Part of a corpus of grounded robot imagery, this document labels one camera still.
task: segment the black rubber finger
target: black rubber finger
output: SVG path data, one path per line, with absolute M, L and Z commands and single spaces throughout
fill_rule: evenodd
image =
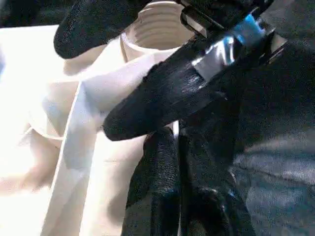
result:
M 204 52 L 205 44 L 206 40 L 197 36 L 155 65 L 105 119 L 107 137 L 123 140 L 153 132 L 213 101 L 211 89 L 191 63 Z
M 182 230 L 189 235 L 254 236 L 251 216 L 234 179 L 217 163 L 207 141 L 194 129 L 180 138 L 183 183 Z
M 64 59 L 107 43 L 133 23 L 150 0 L 80 0 L 59 25 L 54 46 Z
M 164 128 L 144 144 L 130 182 L 122 236 L 176 236 L 180 176 L 172 131 Z

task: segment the white plastic part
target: white plastic part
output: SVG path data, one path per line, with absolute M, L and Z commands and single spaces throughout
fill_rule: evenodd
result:
M 78 82 L 41 84 L 33 91 L 29 122 L 43 137 L 60 148 Z
M 127 60 L 161 50 L 175 51 L 187 42 L 193 33 L 181 24 L 182 9 L 173 1 L 148 4 L 121 35 Z
M 120 235 L 129 181 L 142 157 L 145 137 L 112 142 L 100 127 L 147 71 L 171 54 L 160 51 L 146 55 L 117 71 L 80 83 L 65 131 L 43 236 Z
M 30 128 L 0 152 L 0 235 L 39 235 L 59 150 Z

